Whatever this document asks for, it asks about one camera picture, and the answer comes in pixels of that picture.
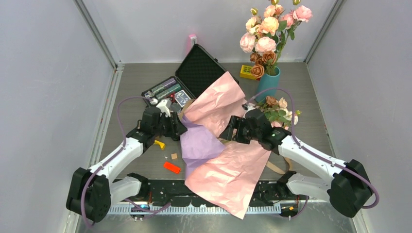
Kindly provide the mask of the pink wrapping paper sheet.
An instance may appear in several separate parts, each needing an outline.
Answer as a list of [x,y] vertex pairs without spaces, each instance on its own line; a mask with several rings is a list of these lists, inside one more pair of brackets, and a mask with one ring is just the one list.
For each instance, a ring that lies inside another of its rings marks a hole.
[[180,139],[182,155],[198,161],[187,166],[185,185],[208,202],[243,219],[270,152],[252,141],[222,143],[218,137],[231,116],[243,116],[245,94],[225,72],[196,100],[186,105],[183,119],[193,123]]

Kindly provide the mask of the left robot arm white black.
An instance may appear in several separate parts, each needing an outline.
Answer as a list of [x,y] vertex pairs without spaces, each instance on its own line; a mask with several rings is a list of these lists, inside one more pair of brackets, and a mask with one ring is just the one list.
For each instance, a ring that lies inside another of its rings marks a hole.
[[165,107],[148,107],[142,118],[121,144],[99,163],[90,168],[78,168],[73,173],[66,208],[83,218],[100,222],[112,205],[127,198],[145,200],[150,188],[148,179],[136,173],[116,181],[117,176],[132,161],[144,154],[157,137],[180,139],[187,128],[176,112]]

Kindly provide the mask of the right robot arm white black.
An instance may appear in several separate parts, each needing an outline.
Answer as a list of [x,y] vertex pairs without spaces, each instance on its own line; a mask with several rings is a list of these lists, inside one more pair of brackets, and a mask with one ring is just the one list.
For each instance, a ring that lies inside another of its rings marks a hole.
[[362,163],[345,162],[310,147],[290,131],[272,126],[258,109],[248,110],[243,117],[231,116],[219,137],[243,144],[257,141],[265,150],[294,160],[317,175],[287,171],[276,182],[283,199],[304,195],[328,201],[340,214],[353,218],[374,194]]

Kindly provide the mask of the purple flower bouquet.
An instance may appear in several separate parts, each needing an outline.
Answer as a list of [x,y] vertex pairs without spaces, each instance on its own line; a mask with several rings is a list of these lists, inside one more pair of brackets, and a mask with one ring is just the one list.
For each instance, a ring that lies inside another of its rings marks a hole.
[[227,125],[229,113],[244,113],[241,105],[245,102],[243,96],[224,98],[221,108],[215,110],[223,112],[223,116],[218,116],[217,124],[213,123],[211,129],[182,116],[182,123],[188,129],[180,137],[187,182],[256,182],[259,179],[271,154],[269,151],[257,142],[250,145],[230,142],[224,145],[216,137],[216,133]]

